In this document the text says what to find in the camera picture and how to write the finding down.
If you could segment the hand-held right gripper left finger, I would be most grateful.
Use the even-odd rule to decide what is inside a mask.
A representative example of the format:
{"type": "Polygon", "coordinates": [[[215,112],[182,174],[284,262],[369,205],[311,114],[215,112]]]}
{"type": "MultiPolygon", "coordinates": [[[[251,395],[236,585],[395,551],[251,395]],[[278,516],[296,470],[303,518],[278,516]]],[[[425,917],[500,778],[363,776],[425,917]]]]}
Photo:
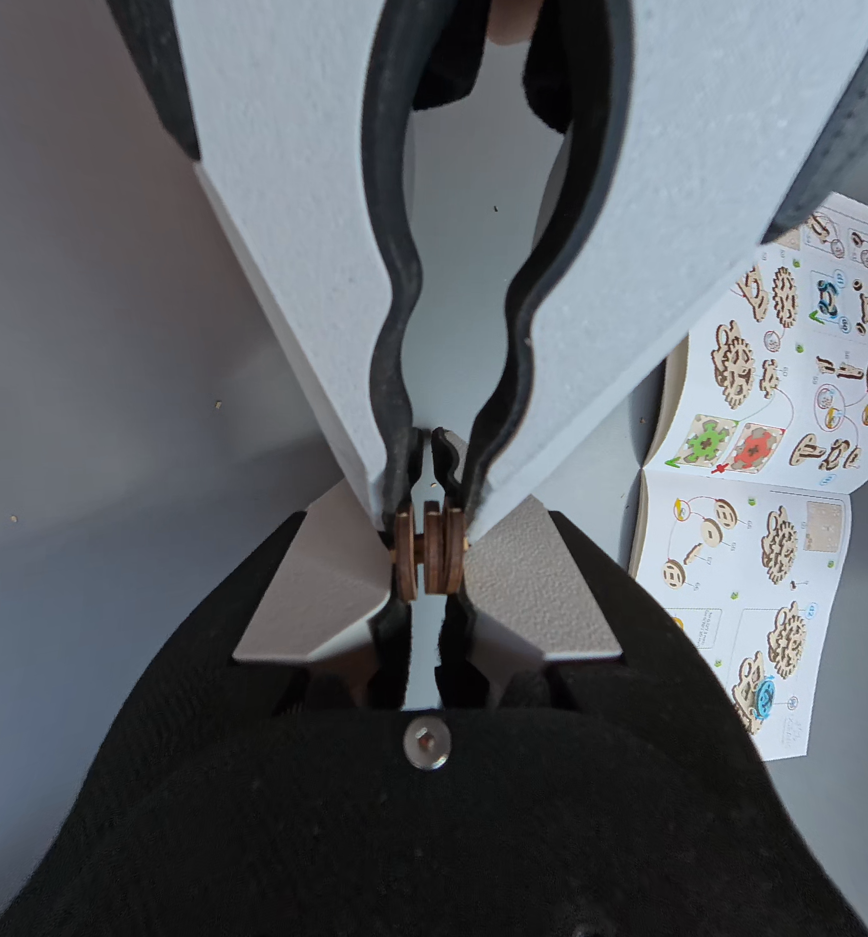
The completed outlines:
{"type": "Polygon", "coordinates": [[[399,709],[411,655],[388,545],[341,479],[308,505],[232,658],[333,677],[358,705],[399,709]]]}

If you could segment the illustrated instruction booklet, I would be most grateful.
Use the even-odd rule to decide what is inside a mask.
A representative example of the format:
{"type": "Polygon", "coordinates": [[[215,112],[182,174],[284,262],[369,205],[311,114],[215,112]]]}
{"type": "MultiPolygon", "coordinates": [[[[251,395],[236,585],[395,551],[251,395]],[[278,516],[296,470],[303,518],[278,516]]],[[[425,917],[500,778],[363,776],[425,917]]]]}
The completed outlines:
{"type": "Polygon", "coordinates": [[[868,481],[868,205],[829,195],[738,272],[666,360],[630,574],[775,761],[807,753],[868,481]]]}

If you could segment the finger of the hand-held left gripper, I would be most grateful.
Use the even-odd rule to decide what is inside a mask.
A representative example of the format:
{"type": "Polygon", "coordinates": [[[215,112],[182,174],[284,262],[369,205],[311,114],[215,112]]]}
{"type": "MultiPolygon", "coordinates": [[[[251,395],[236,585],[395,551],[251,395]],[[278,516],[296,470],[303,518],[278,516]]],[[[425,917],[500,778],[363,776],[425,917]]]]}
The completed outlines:
{"type": "Polygon", "coordinates": [[[564,175],[505,299],[506,365],[463,475],[483,538],[737,275],[868,55],[868,2],[543,2],[564,175]]]}
{"type": "Polygon", "coordinates": [[[423,2],[172,3],[198,174],[377,530],[410,492],[403,337],[423,274],[403,188],[423,2]]]}

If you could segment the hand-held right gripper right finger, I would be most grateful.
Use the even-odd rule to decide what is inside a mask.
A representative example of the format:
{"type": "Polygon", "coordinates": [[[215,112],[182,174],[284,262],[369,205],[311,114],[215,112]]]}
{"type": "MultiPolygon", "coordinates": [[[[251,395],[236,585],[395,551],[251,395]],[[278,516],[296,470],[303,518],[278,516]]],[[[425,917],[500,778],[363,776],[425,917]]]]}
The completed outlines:
{"type": "Polygon", "coordinates": [[[521,673],[622,650],[545,505],[525,498],[463,556],[447,588],[435,679],[446,709],[496,705],[521,673]]]}

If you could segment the dark wooden disc assembly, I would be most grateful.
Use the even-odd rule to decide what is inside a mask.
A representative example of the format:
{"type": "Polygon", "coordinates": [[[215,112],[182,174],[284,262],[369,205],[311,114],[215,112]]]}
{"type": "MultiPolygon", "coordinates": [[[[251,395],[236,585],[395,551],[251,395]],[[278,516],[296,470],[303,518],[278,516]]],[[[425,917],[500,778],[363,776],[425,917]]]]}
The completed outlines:
{"type": "Polygon", "coordinates": [[[468,549],[463,510],[454,500],[428,500],[423,530],[415,529],[413,504],[399,507],[393,520],[393,581],[399,600],[412,603],[418,596],[418,567],[424,570],[425,592],[449,596],[460,591],[468,549]]]}

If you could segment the person's left hand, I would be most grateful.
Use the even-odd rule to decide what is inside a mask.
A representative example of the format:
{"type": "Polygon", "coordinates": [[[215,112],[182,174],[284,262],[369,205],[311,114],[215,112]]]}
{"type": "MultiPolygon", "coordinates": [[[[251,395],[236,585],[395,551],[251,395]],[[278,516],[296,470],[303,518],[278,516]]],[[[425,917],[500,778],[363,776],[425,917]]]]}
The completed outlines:
{"type": "Polygon", "coordinates": [[[511,46],[531,39],[543,6],[542,0],[490,3],[487,38],[498,46],[511,46]]]}

